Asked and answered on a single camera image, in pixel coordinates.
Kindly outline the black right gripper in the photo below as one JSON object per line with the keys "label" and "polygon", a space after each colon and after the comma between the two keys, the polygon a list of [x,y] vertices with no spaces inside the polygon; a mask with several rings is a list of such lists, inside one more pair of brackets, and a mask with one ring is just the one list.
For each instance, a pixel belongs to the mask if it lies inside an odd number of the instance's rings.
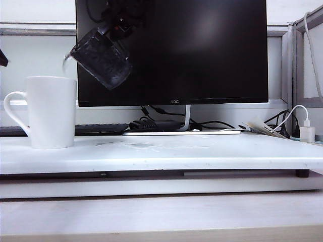
{"label": "black right gripper", "polygon": [[106,36],[110,33],[112,41],[119,41],[129,37],[133,28],[140,25],[140,17],[132,14],[127,9],[122,9],[111,17],[111,24],[104,24],[97,27],[100,35]]}

